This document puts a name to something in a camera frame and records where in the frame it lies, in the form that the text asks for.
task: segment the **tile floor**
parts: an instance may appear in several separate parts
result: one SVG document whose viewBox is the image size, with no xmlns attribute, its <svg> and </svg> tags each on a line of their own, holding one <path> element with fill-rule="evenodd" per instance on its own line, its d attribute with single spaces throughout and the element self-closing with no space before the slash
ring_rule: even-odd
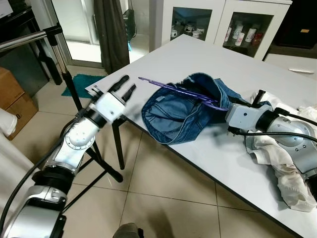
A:
<svg viewBox="0 0 317 238">
<path fill-rule="evenodd" d="M 104 75 L 99 69 L 73 66 L 69 70 L 72 75 Z M 64 89 L 64 84 L 51 82 L 42 88 L 34 97 L 39 112 L 12 141 L 32 161 L 49 149 L 76 113 L 72 99 L 61 96 Z M 126 160 L 123 171 L 110 126 L 101 130 L 97 143 L 124 182 L 106 175 L 78 200 L 66 212 L 65 238 L 110 238 L 120 224 L 129 222 L 144 229 L 147 238 L 293 237 L 133 125 L 126 122 L 120 133 Z M 69 199 L 101 171 L 92 162 L 75 178 Z"/>
</svg>

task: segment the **blue rug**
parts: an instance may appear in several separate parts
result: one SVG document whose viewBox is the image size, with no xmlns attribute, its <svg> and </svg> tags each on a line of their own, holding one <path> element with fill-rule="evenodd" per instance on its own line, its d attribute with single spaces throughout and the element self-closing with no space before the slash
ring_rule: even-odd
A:
<svg viewBox="0 0 317 238">
<path fill-rule="evenodd" d="M 73 82 L 80 98 L 92 98 L 85 88 L 89 85 L 96 83 L 97 81 L 104 78 L 104 76 L 91 76 L 85 74 L 78 74 L 74 77 Z M 66 87 L 65 91 L 61 94 L 62 96 L 71 97 L 69 89 Z"/>
</svg>

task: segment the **white table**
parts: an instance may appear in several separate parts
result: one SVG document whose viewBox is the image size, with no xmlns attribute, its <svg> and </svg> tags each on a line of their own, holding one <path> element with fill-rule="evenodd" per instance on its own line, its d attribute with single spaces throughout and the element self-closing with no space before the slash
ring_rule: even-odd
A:
<svg viewBox="0 0 317 238">
<path fill-rule="evenodd" d="M 158 87 L 137 77 L 168 83 L 179 82 L 194 72 L 221 78 L 245 99 L 263 89 L 293 107 L 317 102 L 315 80 L 186 35 L 94 85 L 105 92 L 121 76 L 128 74 L 129 83 L 118 93 L 126 91 L 132 83 L 137 89 L 127 104 L 125 116 L 146 130 L 141 108 Z M 306 213 L 289 209 L 280 196 L 272 169 L 254 162 L 246 152 L 243 137 L 228 135 L 226 129 L 226 125 L 205 128 L 195 141 L 170 148 L 288 231 L 305 238 L 317 237 L 317 210 Z"/>
</svg>

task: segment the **robotic arm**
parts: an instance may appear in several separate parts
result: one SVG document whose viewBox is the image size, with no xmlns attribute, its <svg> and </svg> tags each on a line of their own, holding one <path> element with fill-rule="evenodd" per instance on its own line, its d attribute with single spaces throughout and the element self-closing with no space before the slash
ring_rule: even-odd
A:
<svg viewBox="0 0 317 238">
<path fill-rule="evenodd" d="M 66 205 L 70 190 L 85 151 L 92 146 L 95 135 L 107 122 L 119 118 L 125 103 L 136 86 L 133 85 L 122 98 L 114 92 L 129 79 L 126 75 L 114 84 L 107 93 L 93 88 L 92 103 L 82 116 L 68 127 L 59 145 L 47 159 L 43 169 L 32 179 L 34 186 L 27 191 L 1 238 L 60 238 L 66 217 L 61 211 Z"/>
<path fill-rule="evenodd" d="M 259 102 L 265 91 L 260 90 L 252 105 L 233 104 L 225 119 L 229 124 L 229 131 L 234 134 L 240 129 L 253 132 L 269 132 L 270 137 L 285 149 L 291 156 L 294 165 L 307 182 L 315 199 L 317 200 L 317 144 L 309 137 L 315 137 L 313 128 L 303 121 L 291 121 L 279 114 L 289 115 L 283 109 L 272 106 L 260 106 Z M 296 135 L 281 135 L 281 132 L 306 135 L 306 138 Z"/>
</svg>

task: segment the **blue jeans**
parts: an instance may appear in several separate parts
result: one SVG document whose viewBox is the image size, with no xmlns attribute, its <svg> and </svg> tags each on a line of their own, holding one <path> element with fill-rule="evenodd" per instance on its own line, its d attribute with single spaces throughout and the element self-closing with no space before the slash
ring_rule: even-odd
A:
<svg viewBox="0 0 317 238">
<path fill-rule="evenodd" d="M 191 74 L 176 86 L 217 99 L 215 106 L 222 108 L 230 107 L 230 97 L 243 101 L 220 79 L 204 73 Z M 142 119 L 155 140 L 172 145 L 195 140 L 208 124 L 224 123 L 226 113 L 202 104 L 201 100 L 160 88 L 143 106 Z"/>
</svg>

